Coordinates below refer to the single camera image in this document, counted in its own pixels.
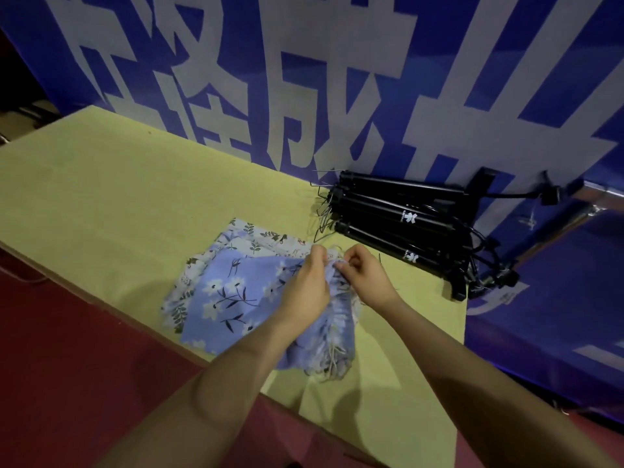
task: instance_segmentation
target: right hand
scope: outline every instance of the right hand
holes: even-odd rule
[[[346,263],[335,268],[347,279],[363,303],[380,312],[401,300],[379,260],[363,244],[356,244],[344,255]]]

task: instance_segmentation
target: forearm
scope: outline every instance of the forearm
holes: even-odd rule
[[[490,466],[616,467],[565,416],[403,301],[379,309],[451,420]]]
[[[155,409],[100,467],[216,467],[298,328],[275,316]]]

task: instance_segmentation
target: white flower print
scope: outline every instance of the white flower print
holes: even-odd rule
[[[256,322],[247,322],[245,325],[243,325],[243,331],[242,331],[242,335],[245,336],[248,333],[252,332],[253,329],[255,329],[258,326],[258,324]]]
[[[280,261],[277,267],[275,268],[275,275],[280,276],[284,272],[286,272],[286,263],[284,261]]]
[[[212,301],[212,302],[208,302],[207,304],[203,305],[203,314],[201,315],[201,318],[204,319],[213,319],[216,320],[216,317],[219,315],[219,312],[221,312],[221,309],[219,308],[219,304],[217,303],[218,301]]]
[[[209,296],[216,294],[223,288],[223,282],[221,279],[213,279],[206,284],[206,287],[203,289]]]
[[[269,302],[273,302],[277,297],[277,283],[273,283],[270,286],[262,288],[262,293],[269,300]]]
[[[240,293],[243,291],[244,287],[245,280],[243,278],[233,278],[232,280],[230,280],[230,282],[225,284],[225,289],[231,293],[236,293],[237,290]]]

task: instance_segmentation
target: left hand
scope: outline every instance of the left hand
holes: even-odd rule
[[[281,303],[274,315],[306,330],[330,302],[330,287],[325,280],[327,249],[313,244],[299,272],[286,284]]]

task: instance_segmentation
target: stack of fabric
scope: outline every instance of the stack of fabric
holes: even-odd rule
[[[180,341],[219,354],[253,331],[279,305],[288,280],[311,245],[303,240],[234,219],[203,253],[187,261],[162,311]],[[355,357],[359,300],[335,270],[328,250],[325,278],[330,303],[287,348],[277,369],[300,368],[328,379],[343,377]]]

